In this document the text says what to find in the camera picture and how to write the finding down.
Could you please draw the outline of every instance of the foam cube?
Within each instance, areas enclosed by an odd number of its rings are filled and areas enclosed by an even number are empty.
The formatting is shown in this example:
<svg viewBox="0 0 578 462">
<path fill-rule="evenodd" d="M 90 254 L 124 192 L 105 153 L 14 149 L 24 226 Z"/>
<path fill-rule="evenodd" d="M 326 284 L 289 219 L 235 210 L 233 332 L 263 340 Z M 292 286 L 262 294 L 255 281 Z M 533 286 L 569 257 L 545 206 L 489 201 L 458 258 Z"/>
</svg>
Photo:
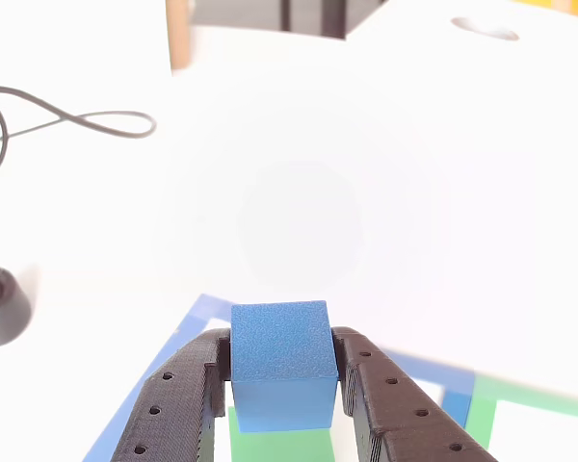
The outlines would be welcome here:
<svg viewBox="0 0 578 462">
<path fill-rule="evenodd" d="M 337 382 L 324 301 L 232 307 L 231 383 L 241 432 L 330 428 Z"/>
</svg>

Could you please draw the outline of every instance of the white surface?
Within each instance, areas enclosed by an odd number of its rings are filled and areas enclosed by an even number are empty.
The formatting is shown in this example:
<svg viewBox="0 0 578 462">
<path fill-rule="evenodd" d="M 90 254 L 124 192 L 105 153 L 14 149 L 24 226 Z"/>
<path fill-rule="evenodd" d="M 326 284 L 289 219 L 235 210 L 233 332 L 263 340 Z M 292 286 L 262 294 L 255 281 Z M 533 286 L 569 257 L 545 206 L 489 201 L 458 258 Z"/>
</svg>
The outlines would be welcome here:
<svg viewBox="0 0 578 462">
<path fill-rule="evenodd" d="M 505 462 L 578 461 L 578 417 L 498 401 L 488 450 Z"/>
<path fill-rule="evenodd" d="M 138 29 L 159 54 L 163 28 Z M 332 324 L 387 347 L 578 394 L 578 34 L 506 53 L 411 32 L 360 48 L 199 29 L 188 72 L 106 87 L 53 49 L 28 74 L 0 67 L 74 112 L 160 123 L 143 141 L 64 124 L 11 143 L 0 265 L 39 283 L 30 328 L 0 347 L 0 462 L 81 460 L 201 293 L 325 299 Z M 104 69 L 89 59 L 66 67 Z M 51 118 L 6 99 L 13 130 Z"/>
</svg>

